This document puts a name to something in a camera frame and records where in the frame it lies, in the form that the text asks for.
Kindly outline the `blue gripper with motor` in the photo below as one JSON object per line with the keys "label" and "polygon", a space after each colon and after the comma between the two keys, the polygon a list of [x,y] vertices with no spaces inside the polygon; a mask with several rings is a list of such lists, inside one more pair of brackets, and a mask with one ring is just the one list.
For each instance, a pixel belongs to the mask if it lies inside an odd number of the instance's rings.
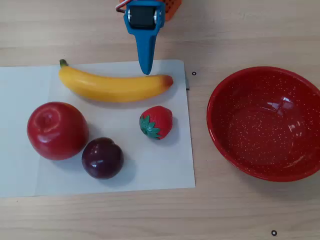
{"label": "blue gripper with motor", "polygon": [[127,4],[123,18],[128,33],[135,37],[141,71],[149,75],[156,38],[165,24],[165,5],[158,0],[133,0]]}

